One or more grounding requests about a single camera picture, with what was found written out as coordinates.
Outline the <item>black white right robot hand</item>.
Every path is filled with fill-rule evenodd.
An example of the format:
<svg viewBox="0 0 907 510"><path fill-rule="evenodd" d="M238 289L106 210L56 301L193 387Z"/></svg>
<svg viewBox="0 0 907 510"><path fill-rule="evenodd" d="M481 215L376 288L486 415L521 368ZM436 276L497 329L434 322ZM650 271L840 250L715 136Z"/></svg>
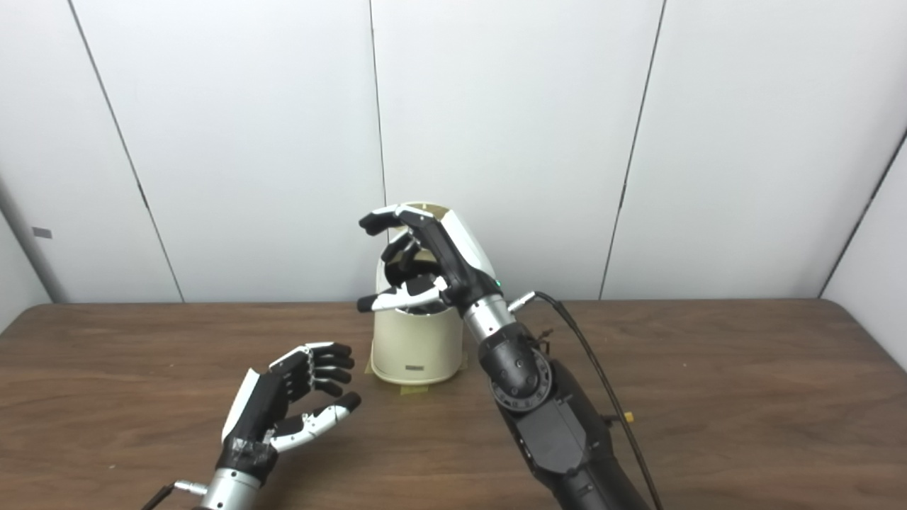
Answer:
<svg viewBox="0 0 907 510"><path fill-rule="evenodd" d="M359 312L412 309L440 302L460 313L485 298L503 293L485 252L456 217L437 219L411 205L385 206L367 213L359 226L370 236L401 230L385 247L382 261L401 255L408 277L382 293L360 297Z"/></svg>

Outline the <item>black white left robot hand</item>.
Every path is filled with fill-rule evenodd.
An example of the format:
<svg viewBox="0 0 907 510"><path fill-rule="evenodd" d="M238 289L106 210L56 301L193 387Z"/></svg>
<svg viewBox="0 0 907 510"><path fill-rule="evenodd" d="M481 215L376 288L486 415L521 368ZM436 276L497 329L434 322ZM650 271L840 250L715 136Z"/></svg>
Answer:
<svg viewBox="0 0 907 510"><path fill-rule="evenodd" d="M317 342L296 346L263 373L250 368L227 413L215 468L265 485L282 453L324 435L361 404L359 394L341 387L353 367L350 346ZM311 392L334 402L291 416L289 407Z"/></svg>

